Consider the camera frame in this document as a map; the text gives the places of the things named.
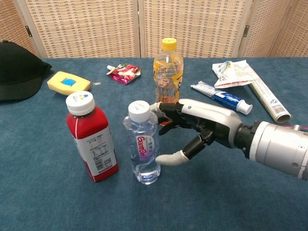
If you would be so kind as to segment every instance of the red bottle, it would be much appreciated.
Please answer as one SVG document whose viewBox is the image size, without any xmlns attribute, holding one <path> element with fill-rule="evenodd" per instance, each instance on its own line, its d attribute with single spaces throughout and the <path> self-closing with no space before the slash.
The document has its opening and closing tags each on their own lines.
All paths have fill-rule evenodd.
<svg viewBox="0 0 308 231">
<path fill-rule="evenodd" d="M 97 182 L 118 171 L 108 120 L 88 91 L 78 91 L 66 98 L 66 123 L 89 175 Z"/>
</svg>

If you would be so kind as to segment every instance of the snack wrapper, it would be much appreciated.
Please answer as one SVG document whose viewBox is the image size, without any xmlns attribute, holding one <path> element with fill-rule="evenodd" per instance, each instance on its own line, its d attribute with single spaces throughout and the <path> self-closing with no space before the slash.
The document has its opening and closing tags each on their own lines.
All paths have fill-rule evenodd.
<svg viewBox="0 0 308 231">
<path fill-rule="evenodd" d="M 107 75 L 109 75 L 114 81 L 124 85 L 141 75 L 140 67 L 131 64 L 119 64 L 117 67 L 107 66 L 107 68 L 109 70 Z"/>
<path fill-rule="evenodd" d="M 215 88 L 230 88 L 252 83 L 257 78 L 247 67 L 246 60 L 239 62 L 225 61 L 221 64 L 213 64 L 212 70 L 218 80 Z"/>
</svg>

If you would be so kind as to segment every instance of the blue tablecloth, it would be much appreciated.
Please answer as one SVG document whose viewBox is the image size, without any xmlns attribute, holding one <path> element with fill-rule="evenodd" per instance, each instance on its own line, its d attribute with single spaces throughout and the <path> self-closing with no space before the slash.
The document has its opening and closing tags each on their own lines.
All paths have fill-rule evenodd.
<svg viewBox="0 0 308 231">
<path fill-rule="evenodd" d="M 214 84 L 213 63 L 185 59 L 181 98 L 219 105 L 192 90 Z M 52 72 L 39 92 L 0 104 L 0 230 L 308 230 L 308 183 L 245 159 L 218 143 L 179 167 L 162 166 L 152 185 L 134 178 L 122 119 L 134 100 L 154 103 L 153 59 L 46 59 Z M 308 125 L 308 58 L 253 58 L 247 62 L 292 114 L 284 125 Z M 128 85 L 106 75 L 107 65 L 131 63 L 141 77 Z M 106 113 L 119 171 L 94 183 L 82 163 L 65 118 L 66 96 L 46 82 L 57 71 L 92 82 L 95 101 Z M 273 120 L 249 87 L 228 89 L 253 104 L 243 122 Z M 185 146 L 196 132 L 177 128 L 160 137 L 162 153 Z"/>
</svg>

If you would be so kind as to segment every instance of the hinge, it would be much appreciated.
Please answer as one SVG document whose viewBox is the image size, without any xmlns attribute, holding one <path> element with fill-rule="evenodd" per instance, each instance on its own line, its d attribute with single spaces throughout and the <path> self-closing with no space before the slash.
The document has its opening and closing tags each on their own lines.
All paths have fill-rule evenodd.
<svg viewBox="0 0 308 231">
<path fill-rule="evenodd" d="M 26 28 L 26 30 L 27 30 L 27 32 L 28 32 L 29 37 L 32 37 L 32 34 L 31 34 L 31 31 L 30 31 L 29 27 L 28 27 L 28 26 L 25 26 L 25 28 Z"/>
<path fill-rule="evenodd" d="M 246 25 L 246 26 L 245 26 L 245 30 L 244 30 L 244 33 L 243 33 L 243 37 L 247 37 L 248 31 L 249 31 L 249 27 L 250 27 L 250 25 Z"/>
</svg>

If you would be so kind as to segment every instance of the yellow sponge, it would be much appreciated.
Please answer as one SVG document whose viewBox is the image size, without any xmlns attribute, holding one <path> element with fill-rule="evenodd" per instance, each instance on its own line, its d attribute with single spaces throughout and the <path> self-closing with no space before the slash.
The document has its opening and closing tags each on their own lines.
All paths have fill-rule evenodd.
<svg viewBox="0 0 308 231">
<path fill-rule="evenodd" d="M 63 71 L 58 71 L 47 82 L 50 90 L 63 95 L 70 95 L 76 91 L 89 90 L 91 82 Z"/>
</svg>

